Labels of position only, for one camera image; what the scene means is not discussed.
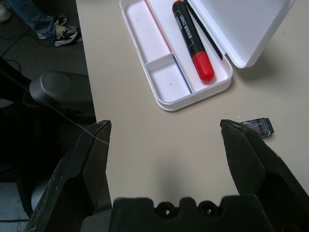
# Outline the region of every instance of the black marker barrel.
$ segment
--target black marker barrel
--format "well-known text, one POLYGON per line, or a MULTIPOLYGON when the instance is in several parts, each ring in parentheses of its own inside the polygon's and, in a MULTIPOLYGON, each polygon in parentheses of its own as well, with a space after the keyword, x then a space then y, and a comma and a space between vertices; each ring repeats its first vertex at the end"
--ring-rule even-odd
POLYGON ((204 82, 213 80, 214 70, 186 4, 177 0, 172 10, 200 79, 204 82))

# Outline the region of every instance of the jeans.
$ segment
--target jeans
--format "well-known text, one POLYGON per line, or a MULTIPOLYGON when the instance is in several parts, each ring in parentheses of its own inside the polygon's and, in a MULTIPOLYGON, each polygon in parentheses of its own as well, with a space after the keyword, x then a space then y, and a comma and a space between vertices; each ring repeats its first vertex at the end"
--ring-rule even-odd
POLYGON ((6 0, 14 11, 38 34, 46 36, 53 44, 56 39, 55 23, 32 0, 6 0))

